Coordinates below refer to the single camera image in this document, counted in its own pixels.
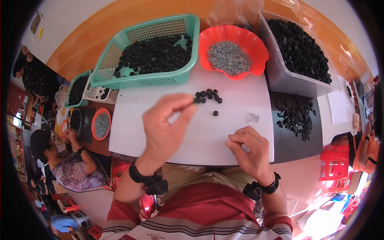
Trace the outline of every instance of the white tabletop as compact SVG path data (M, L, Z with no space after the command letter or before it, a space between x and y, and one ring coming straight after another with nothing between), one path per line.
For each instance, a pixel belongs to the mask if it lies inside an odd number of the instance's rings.
M146 86L121 89L114 108L109 150L128 156L140 156L145 149L142 114L164 94L196 93L216 88L222 104L213 99L200 103L198 112L187 128L185 139L171 163L188 165L228 166L237 165L232 153L224 146L227 135L251 125L270 142L270 158L274 161L274 138L271 105L265 75L248 75L232 81L223 73L207 71L200 61L191 70L183 85ZM327 96L318 97L323 145L331 143L334 136L352 131L352 123L332 124ZM219 116L212 115L219 111ZM256 119L250 114L259 115Z

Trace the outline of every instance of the hat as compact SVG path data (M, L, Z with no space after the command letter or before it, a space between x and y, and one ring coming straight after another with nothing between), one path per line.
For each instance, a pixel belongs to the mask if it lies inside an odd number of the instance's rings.
M51 138L51 131L49 130L36 130L31 135L30 145L31 152L34 157L42 160L45 158L44 151L49 145Z

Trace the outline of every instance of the orange shirt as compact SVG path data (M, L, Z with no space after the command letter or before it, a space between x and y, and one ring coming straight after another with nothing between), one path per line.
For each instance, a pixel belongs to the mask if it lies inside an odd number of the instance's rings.
M359 158L360 158L360 152L361 152L362 146L363 146L364 141L365 141L365 136L369 137L368 148L367 148L367 152L366 152L366 154L369 154L369 157L368 157L368 161L367 161L366 166L363 167L359 163ZM379 155L379 148L380 148L380 144L377 140L375 140L375 136L363 134L361 136L359 147L356 151L356 155L355 155L355 159L353 161L352 168L355 170L358 170L358 171L366 172L366 173L372 173L373 171L375 171L376 163L377 163L377 157Z

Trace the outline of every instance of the plastic storage box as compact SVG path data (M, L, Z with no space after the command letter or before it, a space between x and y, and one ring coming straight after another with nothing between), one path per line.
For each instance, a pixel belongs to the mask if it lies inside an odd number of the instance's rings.
M183 14L172 17L159 18L141 23L116 34L104 49L91 76L93 87L107 87L110 89L131 88L137 86L183 84L188 78L191 69L197 62L199 46L200 19L193 14ZM192 38L191 59L181 69L163 73L149 73L129 76L133 70L126 67L120 70L127 77L116 78L113 75L118 66L123 50L136 41L149 41L155 36L174 36L187 34ZM186 49L185 39L175 44L181 44Z
M265 63L265 75L268 82L268 88L271 91L289 93L309 98L316 98L334 91L341 91L341 83L333 67L331 59L314 32L295 21L283 18L279 15L260 11L258 13L260 16L258 36L261 40L263 40L269 53L269 60ZM324 56L328 59L328 73L331 75L332 79L330 85L301 74L293 73L286 68L283 55L280 52L275 37L265 21L265 19L271 18L294 22L313 39L315 39L316 43L324 52Z
M83 93L83 99L90 100L92 102L96 103L108 103L108 104L115 104L116 98L118 96L118 89L112 90L110 89L108 92L108 95L106 98L101 99L101 95L103 94L103 90L105 90L105 87L97 87L94 88L91 86L91 77L88 78L87 85L84 89Z
M79 77L84 77L84 76L87 76L87 75L91 75L92 71L91 70L88 70L86 72L83 72L82 74L79 74L77 75L76 77L74 77L71 81L71 85L70 87L68 88L68 92L67 92L67 97L65 98L65 102L64 102L64 107L65 108L76 108L76 107L84 107L84 106L87 106L89 104L89 100L86 100L84 98L81 98L81 101L76 104L76 105L69 105L68 103L68 100L70 98L70 93L71 93L71 90L72 90L72 86L73 84L76 82L76 80L79 78Z

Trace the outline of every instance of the wrist strap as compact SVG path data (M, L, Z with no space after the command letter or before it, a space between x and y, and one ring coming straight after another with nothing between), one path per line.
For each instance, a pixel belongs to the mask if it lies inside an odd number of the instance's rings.
M145 192L148 195L164 194L168 192L168 182L163 180L160 175L143 176L135 166L136 159L129 167L129 176L136 183L144 183Z
M77 155L81 157L81 153L85 150L85 147L81 147L77 150Z

